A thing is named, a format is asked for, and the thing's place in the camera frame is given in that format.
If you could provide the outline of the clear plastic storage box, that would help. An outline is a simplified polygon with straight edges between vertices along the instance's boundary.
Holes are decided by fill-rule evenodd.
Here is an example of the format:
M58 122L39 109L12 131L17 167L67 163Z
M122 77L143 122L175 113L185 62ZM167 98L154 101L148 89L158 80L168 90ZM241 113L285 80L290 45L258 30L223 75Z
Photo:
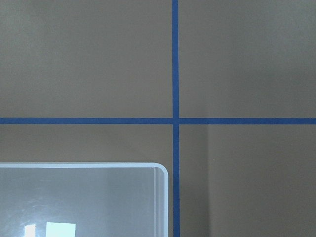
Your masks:
M168 172L154 162L3 162L3 237L166 237Z

